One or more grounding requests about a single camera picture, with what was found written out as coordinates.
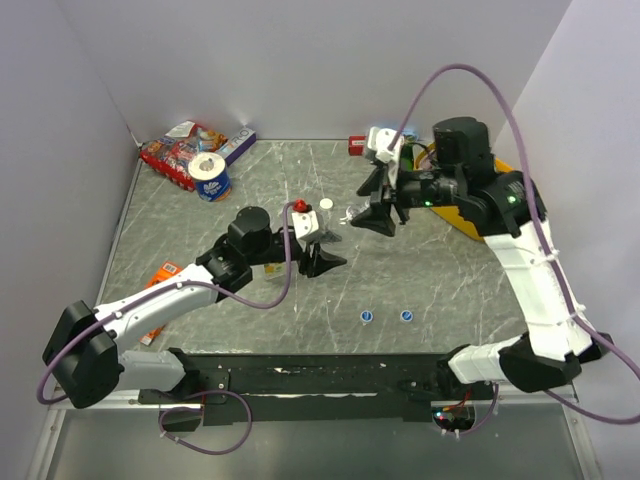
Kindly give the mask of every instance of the blue circular sticker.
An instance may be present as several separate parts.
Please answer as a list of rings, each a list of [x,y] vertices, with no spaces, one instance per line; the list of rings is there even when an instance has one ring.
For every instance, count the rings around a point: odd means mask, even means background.
[[[365,310],[360,314],[360,320],[364,323],[370,323],[373,320],[373,312]]]

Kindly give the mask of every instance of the white wall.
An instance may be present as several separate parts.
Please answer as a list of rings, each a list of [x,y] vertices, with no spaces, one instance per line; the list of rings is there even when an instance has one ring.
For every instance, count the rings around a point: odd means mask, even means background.
[[[573,0],[515,114],[560,258],[589,320],[640,361],[640,9]],[[515,162],[508,131],[496,152]],[[589,409],[640,410],[640,388],[612,355],[577,382]],[[606,478],[638,478],[640,426],[589,422]]]
[[[125,122],[50,0],[0,15],[0,470],[26,474],[42,350],[95,295],[135,159]]]
[[[185,118],[262,138],[346,138],[395,125],[436,68],[469,62],[512,102],[570,0],[58,0],[136,138]],[[414,124],[504,120],[449,74]]]

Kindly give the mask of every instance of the yellow container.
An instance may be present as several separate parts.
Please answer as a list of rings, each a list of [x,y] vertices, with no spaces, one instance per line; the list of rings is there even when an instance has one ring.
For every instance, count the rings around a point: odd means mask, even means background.
[[[433,144],[429,145],[429,150],[431,151],[435,146]],[[420,152],[418,156],[416,156],[414,160],[414,168],[420,164],[420,161],[424,158],[425,152]],[[510,172],[513,170],[509,165],[504,163],[502,160],[496,158],[496,169],[499,172]],[[482,242],[482,237],[478,235],[478,231],[476,227],[471,222],[467,222],[464,218],[460,216],[460,212],[458,211],[458,207],[434,207],[431,209],[436,215],[444,218],[451,225],[456,227],[462,233],[468,235],[474,240],[478,240]]]

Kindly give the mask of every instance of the robotic arm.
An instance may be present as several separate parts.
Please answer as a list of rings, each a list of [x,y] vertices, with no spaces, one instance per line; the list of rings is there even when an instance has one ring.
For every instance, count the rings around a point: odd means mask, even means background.
[[[568,318],[551,258],[542,253],[535,235],[522,173],[496,171],[486,125],[471,117],[436,124],[437,160],[428,171],[399,168],[402,142],[393,151],[387,149],[395,133],[377,128],[369,132],[365,155],[376,168],[358,195],[369,196],[370,206],[351,224],[392,237],[392,207],[401,224],[409,220],[412,208],[458,207],[500,261],[528,327],[527,333],[503,342],[450,352],[439,365],[440,388],[456,391],[478,381],[508,381],[524,392],[547,390],[566,385],[581,372],[581,364],[601,358],[606,350]],[[534,193],[543,231],[550,238],[544,204],[537,189]]]
[[[346,264],[318,243],[322,217],[303,201],[294,204],[293,227],[272,232],[269,214],[247,207],[229,224],[213,248],[178,275],[123,300],[91,310],[84,302],[65,309],[43,353],[44,362],[76,408],[85,408],[116,390],[154,389],[184,396],[197,381],[180,350],[129,350],[146,332],[191,310],[220,302],[252,280],[253,265],[297,261],[309,278]],[[298,241],[306,242],[303,250]],[[255,308],[270,304],[243,300]]]

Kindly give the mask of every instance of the marble tabletop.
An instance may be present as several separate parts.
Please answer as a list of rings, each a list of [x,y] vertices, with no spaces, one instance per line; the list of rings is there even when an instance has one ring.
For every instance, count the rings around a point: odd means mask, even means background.
[[[371,166],[349,157],[345,141],[259,141],[230,168],[233,191],[201,200],[142,165],[117,240],[103,293],[111,302],[142,289],[165,261],[186,266],[211,248],[240,208],[257,205],[281,225],[287,200],[335,204],[330,220],[343,241],[324,248],[348,265],[308,279],[294,275],[287,298],[268,311],[233,300],[171,322],[150,347],[191,353],[446,352],[522,333],[525,324],[509,282],[483,243],[427,209],[411,211],[395,238],[342,225],[346,208]],[[254,280],[239,293],[270,301],[284,278]],[[369,324],[360,320],[371,310]],[[414,319],[401,320],[410,310]]]

